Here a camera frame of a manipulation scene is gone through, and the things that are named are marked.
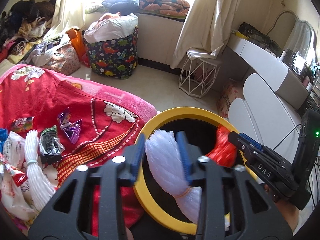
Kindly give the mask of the right hand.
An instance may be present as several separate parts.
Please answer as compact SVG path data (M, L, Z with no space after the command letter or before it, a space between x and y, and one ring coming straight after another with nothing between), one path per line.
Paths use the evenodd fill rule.
M299 210L290 202L277 198L277 196L273 194L272 190L267 185L264 185L264 189L274 201L276 207L289 224L291 230L294 231L299 222Z

